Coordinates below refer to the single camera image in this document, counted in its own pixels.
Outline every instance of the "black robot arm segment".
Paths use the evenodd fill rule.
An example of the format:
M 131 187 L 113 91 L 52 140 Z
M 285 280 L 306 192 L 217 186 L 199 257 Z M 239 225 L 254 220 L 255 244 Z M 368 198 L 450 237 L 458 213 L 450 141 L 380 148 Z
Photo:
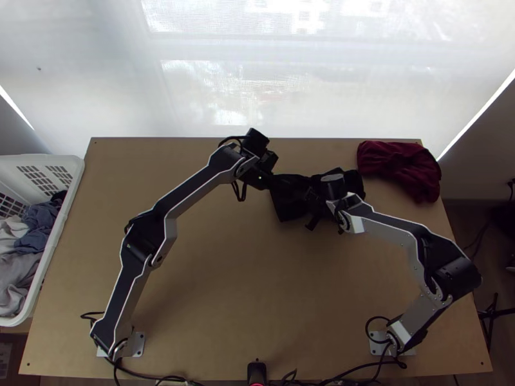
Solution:
M 387 326 L 387 337 L 397 353 L 419 344 L 445 308 L 481 284 L 476 266 L 461 249 L 424 225 L 376 213 L 353 193 L 343 199 L 327 200 L 326 204 L 344 232 L 369 232 L 407 250 L 420 294 L 406 312 Z
M 111 360 L 138 351 L 131 317 L 149 273 L 163 263 L 177 238 L 177 217 L 218 185 L 238 179 L 258 161 L 259 157 L 248 151 L 236 151 L 234 143 L 221 146 L 202 170 L 129 222 L 120 250 L 122 269 L 104 316 L 90 332 Z

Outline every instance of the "wire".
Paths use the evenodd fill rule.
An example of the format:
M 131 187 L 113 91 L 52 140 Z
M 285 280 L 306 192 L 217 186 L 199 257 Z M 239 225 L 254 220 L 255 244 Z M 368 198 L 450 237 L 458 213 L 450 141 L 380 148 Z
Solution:
M 508 187 L 510 188 L 510 198 L 508 199 L 508 201 L 504 205 L 508 205 L 510 202 L 512 202 L 512 199 L 513 199 L 513 184 L 514 184 L 513 181 L 509 181 L 507 183 Z M 471 248 L 472 246 L 474 246 L 476 244 L 476 248 L 474 249 L 474 252 L 471 254 L 470 260 L 473 261 L 474 258 L 479 253 L 479 251 L 481 249 L 481 244 L 482 244 L 482 241 L 483 241 L 483 237 L 486 234 L 486 232 L 489 229 L 491 224 L 492 224 L 492 218 L 489 218 L 487 220 L 487 222 L 479 230 L 478 234 L 474 238 L 474 241 L 471 242 L 469 245 L 467 245 L 465 248 L 463 248 L 463 251 L 466 251 L 466 250 L 468 250 L 469 248 Z
M 89 320 L 90 327 L 93 327 L 93 324 L 97 321 L 97 319 L 93 318 L 92 315 L 103 315 L 103 314 L 104 314 L 103 311 L 87 312 L 87 313 L 83 313 L 80 316 L 80 318 L 81 319 L 85 319 L 85 320 Z M 143 379 L 143 380 L 157 381 L 156 382 L 156 386 L 161 384 L 163 381 L 185 382 L 186 384 L 191 384 L 192 386 L 204 386 L 200 382 L 197 382 L 197 381 L 194 381 L 194 380 L 187 380 L 186 378 L 183 378 L 183 377 L 178 376 L 178 375 L 167 375 L 167 376 L 159 377 L 159 376 L 141 374 L 139 372 L 135 372 L 135 371 L 126 369 L 125 367 L 122 367 L 122 364 L 121 364 L 122 363 L 122 359 L 121 358 L 119 358 L 115 362 L 113 362 L 108 357 L 106 357 L 105 359 L 106 359 L 106 361 L 110 365 L 113 366 L 113 379 L 114 379 L 115 384 L 117 386 L 120 386 L 120 381 L 119 381 L 118 376 L 117 376 L 117 371 L 124 372 L 124 373 L 126 373 L 126 374 L 128 374 L 130 376 L 135 377 L 135 378 L 140 378 L 140 379 Z
M 244 182 L 243 183 L 243 187 L 241 188 L 241 196 L 239 194 L 239 186 L 238 186 L 238 183 L 236 181 L 233 181 L 231 184 L 232 186 L 232 191 L 234 192 L 234 194 L 236 195 L 236 199 L 241 203 L 241 202 L 244 202 L 245 199 L 247 198 L 247 183 Z
M 386 317 L 382 317 L 382 316 L 377 316 L 377 317 L 371 317 L 369 320 L 366 321 L 365 323 L 365 333 L 366 333 L 366 337 L 369 338 L 372 342 L 375 342 L 375 343 L 379 343 L 379 344 L 384 344 L 384 343 L 388 343 L 390 342 L 390 339 L 384 339 L 384 340 L 376 340 L 374 338 L 372 338 L 373 336 L 373 333 L 371 333 L 368 329 L 368 326 L 370 325 L 370 323 L 372 323 L 374 320 L 376 319 L 383 319 L 383 320 L 386 320 L 386 323 L 390 323 L 390 319 L 386 318 Z
M 241 148 L 243 148 L 243 146 L 241 145 L 241 140 L 246 140 L 247 138 L 250 138 L 250 137 L 248 135 L 228 136 L 227 138 L 220 141 L 220 143 L 218 144 L 218 147 L 222 146 L 223 144 L 225 144 L 226 142 L 229 142 L 229 141 L 237 141 L 238 145 L 241 149 Z
M 92 315 L 103 315 L 103 314 L 104 314 L 103 311 L 87 312 L 87 313 L 82 314 L 80 316 L 80 318 L 81 319 L 85 319 L 85 320 L 89 320 L 90 326 L 93 327 L 93 324 L 97 321 L 97 319 L 93 318 Z M 369 334 L 368 334 L 368 325 L 370 324 L 370 322 L 372 322 L 373 320 L 376 320 L 376 319 L 384 319 L 384 320 L 387 320 L 389 322 L 389 319 L 386 318 L 386 317 L 376 316 L 376 317 L 370 318 L 367 321 L 366 327 L 365 327 L 365 331 L 367 332 L 367 337 L 369 339 L 371 339 L 371 338 L 369 337 Z M 344 377 L 349 375 L 349 374 L 351 374 L 351 373 L 353 373 L 353 372 L 355 372 L 355 371 L 358 371 L 358 370 L 361 370 L 361 369 L 365 369 L 367 367 L 373 367 L 373 366 L 377 366 L 377 370 L 376 370 L 374 376 L 372 378 L 370 378 L 369 380 L 366 380 L 364 382 L 355 383 L 355 384 L 357 384 L 359 386 L 362 386 L 362 385 L 365 386 L 365 385 L 369 385 L 371 383 L 380 383 L 377 380 L 377 377 L 379 377 L 379 373 L 380 373 L 381 367 L 383 365 L 398 365 L 401 369 L 406 369 L 407 368 L 407 365 L 404 362 L 401 362 L 400 360 L 398 360 L 397 358 L 394 358 L 393 360 L 390 360 L 390 361 L 385 361 L 384 360 L 386 352 L 388 351 L 388 348 L 390 347 L 391 344 L 392 343 L 390 341 L 388 341 L 388 344 L 386 345 L 386 347 L 384 348 L 384 350 L 383 350 L 383 352 L 381 354 L 379 362 L 365 363 L 364 365 L 356 366 L 356 367 L 354 367 L 354 368 L 352 368 L 350 370 L 347 370 L 345 372 L 342 372 L 341 374 L 338 374 L 337 376 L 335 376 L 333 378 L 330 378 L 330 379 L 327 379 L 327 380 L 323 380 L 323 381 L 321 381 L 319 383 L 308 383 L 308 382 L 302 382 L 302 381 L 297 380 L 295 378 L 297 376 L 297 369 L 295 369 L 295 370 L 290 371 L 288 374 L 283 376 L 283 378 L 281 379 L 280 386 L 288 386 L 288 385 L 325 386 L 325 385 L 327 385 L 328 383 L 331 383 L 331 382 L 349 381 L 349 380 L 344 379 Z M 126 374 L 128 374 L 130 376 L 135 377 L 135 378 L 140 378 L 140 379 L 143 379 L 143 380 L 153 380 L 153 381 L 156 381 L 156 385 L 155 386 L 159 386 L 163 381 L 184 382 L 184 383 L 186 383 L 186 385 L 204 386 L 200 382 L 197 382 L 197 381 L 194 381 L 194 380 L 187 380 L 186 378 L 181 377 L 181 376 L 177 376 L 177 375 L 167 375 L 167 376 L 163 376 L 163 377 L 158 377 L 158 376 L 146 375 L 146 374 L 141 374 L 139 372 L 131 371 L 131 370 L 126 369 L 126 368 L 121 366 L 121 363 L 122 363 L 122 359 L 121 358 L 119 358 L 115 362 L 113 362 L 109 358 L 105 358 L 105 359 L 106 359 L 106 361 L 109 364 L 111 364 L 113 366 L 113 379 L 114 379 L 115 384 L 117 386 L 120 386 L 120 380 L 118 379 L 118 375 L 117 375 L 118 371 L 124 372 L 124 373 L 126 373 Z M 268 384 L 270 386 L 275 386 L 272 382 L 269 382 Z

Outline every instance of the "laundry basket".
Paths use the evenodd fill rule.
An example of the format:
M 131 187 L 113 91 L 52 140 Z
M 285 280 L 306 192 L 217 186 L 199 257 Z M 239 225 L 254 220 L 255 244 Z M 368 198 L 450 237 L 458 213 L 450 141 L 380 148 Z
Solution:
M 82 172 L 84 161 L 76 156 L 0 156 L 0 218 L 14 215 L 21 217 L 27 205 L 49 201 L 54 193 L 68 190 L 22 310 L 14 317 L 0 317 L 0 326 L 17 326 L 31 315 L 64 222 L 68 218 Z

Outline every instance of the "tabletop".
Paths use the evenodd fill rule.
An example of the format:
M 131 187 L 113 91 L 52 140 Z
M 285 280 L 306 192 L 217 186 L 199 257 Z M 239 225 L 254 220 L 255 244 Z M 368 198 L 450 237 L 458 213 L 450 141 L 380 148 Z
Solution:
M 273 139 L 274 172 L 304 175 L 356 168 L 360 140 Z M 200 170 L 217 139 L 93 138 L 86 169 L 48 269 L 20 373 L 111 378 L 79 315 L 105 309 L 120 269 L 127 220 Z M 365 178 L 377 212 L 425 224 L 453 238 L 441 200 L 416 205 L 398 186 Z M 370 235 L 339 235 L 307 218 L 280 223 L 266 191 L 238 203 L 222 185 L 178 219 L 178 239 L 152 272 L 133 315 L 145 331 L 141 358 L 124 366 L 195 380 L 242 380 L 255 358 L 271 379 L 325 379 L 374 362 L 364 332 L 375 315 L 393 318 L 418 294 L 402 247 Z M 468 295 L 430 328 L 406 370 L 381 376 L 491 371 Z M 360 372 L 370 376 L 375 369 Z

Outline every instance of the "dark red cloth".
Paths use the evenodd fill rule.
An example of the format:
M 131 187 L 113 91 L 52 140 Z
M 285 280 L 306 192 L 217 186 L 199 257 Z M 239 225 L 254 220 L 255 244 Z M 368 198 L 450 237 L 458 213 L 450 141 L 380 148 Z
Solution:
M 433 155 L 417 143 L 365 141 L 358 146 L 358 171 L 401 185 L 417 203 L 434 203 L 442 171 Z

